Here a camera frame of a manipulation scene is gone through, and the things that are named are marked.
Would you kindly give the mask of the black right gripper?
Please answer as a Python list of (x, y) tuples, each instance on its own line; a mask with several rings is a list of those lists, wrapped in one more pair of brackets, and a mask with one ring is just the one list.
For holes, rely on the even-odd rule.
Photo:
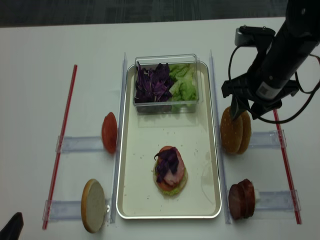
[(299, 88), (294, 80), (289, 80), (283, 88), (274, 88), (244, 73), (234, 79), (226, 80), (221, 90), (224, 98), (232, 96), (230, 105), (232, 120), (236, 120), (245, 111), (251, 113), (255, 120), (274, 109), (279, 109), (282, 106), (282, 99), (288, 95), (294, 96)]

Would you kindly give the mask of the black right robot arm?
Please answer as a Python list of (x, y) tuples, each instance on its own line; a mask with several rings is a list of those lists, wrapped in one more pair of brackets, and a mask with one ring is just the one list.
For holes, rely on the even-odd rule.
[(261, 119), (279, 109), (283, 98), (299, 91), (298, 83), (290, 78), (319, 43), (318, 0), (288, 1), (285, 21), (278, 32), (267, 27), (237, 28), (236, 47), (255, 47), (257, 55), (246, 73), (226, 80), (221, 87), (224, 98), (232, 96), (231, 119), (244, 111), (253, 119)]

